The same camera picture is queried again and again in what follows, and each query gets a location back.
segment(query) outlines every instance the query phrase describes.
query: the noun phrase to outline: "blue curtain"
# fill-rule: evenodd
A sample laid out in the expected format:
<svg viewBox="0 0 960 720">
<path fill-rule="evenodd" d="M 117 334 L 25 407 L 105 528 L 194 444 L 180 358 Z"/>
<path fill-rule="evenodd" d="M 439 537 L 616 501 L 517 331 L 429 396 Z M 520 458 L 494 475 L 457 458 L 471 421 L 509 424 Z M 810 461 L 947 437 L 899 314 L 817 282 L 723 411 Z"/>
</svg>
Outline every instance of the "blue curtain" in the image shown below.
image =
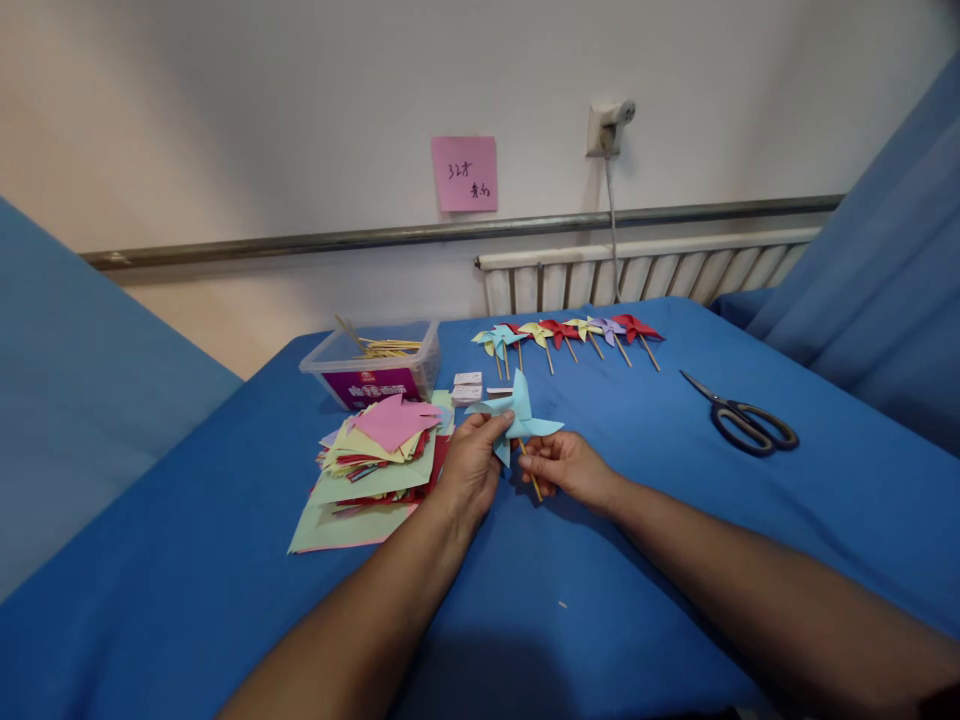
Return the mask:
<svg viewBox="0 0 960 720">
<path fill-rule="evenodd" d="M 960 455 L 960 54 L 747 331 Z"/>
<path fill-rule="evenodd" d="M 0 600 L 240 384 L 0 199 Z"/>
</svg>

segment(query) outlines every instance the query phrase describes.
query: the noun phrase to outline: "electrical socket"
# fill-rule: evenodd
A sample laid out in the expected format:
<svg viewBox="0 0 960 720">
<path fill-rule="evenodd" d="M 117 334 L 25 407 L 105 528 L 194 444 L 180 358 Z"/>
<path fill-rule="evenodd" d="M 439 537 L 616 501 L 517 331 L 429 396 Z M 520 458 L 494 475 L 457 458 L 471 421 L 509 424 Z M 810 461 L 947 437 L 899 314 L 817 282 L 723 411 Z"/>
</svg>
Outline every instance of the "electrical socket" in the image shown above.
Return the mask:
<svg viewBox="0 0 960 720">
<path fill-rule="evenodd" d="M 590 106 L 587 128 L 587 157 L 616 157 L 624 126 L 637 114 L 633 100 Z"/>
</svg>

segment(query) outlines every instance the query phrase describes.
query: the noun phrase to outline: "stack of colored paper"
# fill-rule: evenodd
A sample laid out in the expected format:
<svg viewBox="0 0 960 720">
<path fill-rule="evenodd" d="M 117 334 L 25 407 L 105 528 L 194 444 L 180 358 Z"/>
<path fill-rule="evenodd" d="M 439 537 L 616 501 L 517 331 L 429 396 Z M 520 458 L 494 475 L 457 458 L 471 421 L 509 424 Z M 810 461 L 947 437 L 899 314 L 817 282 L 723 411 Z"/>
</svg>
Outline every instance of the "stack of colored paper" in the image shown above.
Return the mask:
<svg viewBox="0 0 960 720">
<path fill-rule="evenodd" d="M 382 542 L 436 484 L 453 431 L 450 393 L 431 403 L 391 395 L 320 444 L 320 478 L 289 553 Z"/>
</svg>

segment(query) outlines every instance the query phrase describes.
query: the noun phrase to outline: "table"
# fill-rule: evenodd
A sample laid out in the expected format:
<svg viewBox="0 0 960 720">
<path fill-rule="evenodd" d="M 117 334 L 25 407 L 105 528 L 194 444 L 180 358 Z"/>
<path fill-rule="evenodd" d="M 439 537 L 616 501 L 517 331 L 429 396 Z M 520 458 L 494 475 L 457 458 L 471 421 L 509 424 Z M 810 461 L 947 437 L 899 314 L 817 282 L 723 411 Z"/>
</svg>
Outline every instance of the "table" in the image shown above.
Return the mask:
<svg viewBox="0 0 960 720">
<path fill-rule="evenodd" d="M 668 338 L 655 349 L 663 372 L 637 346 L 630 369 L 588 345 L 579 364 L 554 352 L 551 377 L 528 344 L 536 416 L 581 432 L 627 476 L 960 637 L 960 461 L 688 300 L 620 311 Z M 470 343 L 490 322 L 441 325 L 439 387 L 472 370 L 492 384 L 493 362 Z M 0 606 L 0 716 L 209 718 L 370 555 L 284 554 L 317 440 L 344 416 L 297 370 L 322 337 L 293 340 Z M 800 448 L 733 449 L 679 368 L 779 415 Z M 613 526 L 566 497 L 537 507 L 505 478 L 394 714 L 645 717 L 759 702 L 689 611 Z"/>
</svg>

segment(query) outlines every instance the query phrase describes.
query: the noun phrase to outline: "plastic container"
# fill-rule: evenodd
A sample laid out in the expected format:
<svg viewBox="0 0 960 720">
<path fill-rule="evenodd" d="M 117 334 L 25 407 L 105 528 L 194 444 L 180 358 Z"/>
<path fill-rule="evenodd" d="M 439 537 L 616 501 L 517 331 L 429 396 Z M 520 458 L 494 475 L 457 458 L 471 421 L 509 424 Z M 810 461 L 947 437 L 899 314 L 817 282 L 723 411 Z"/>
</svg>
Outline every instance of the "plastic container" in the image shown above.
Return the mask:
<svg viewBox="0 0 960 720">
<path fill-rule="evenodd" d="M 423 345 L 416 355 L 357 359 L 360 348 L 343 330 L 335 330 L 300 361 L 300 372 L 313 375 L 344 410 L 357 410 L 389 395 L 429 402 L 440 372 L 436 321 L 357 328 L 369 340 L 411 340 Z"/>
</svg>

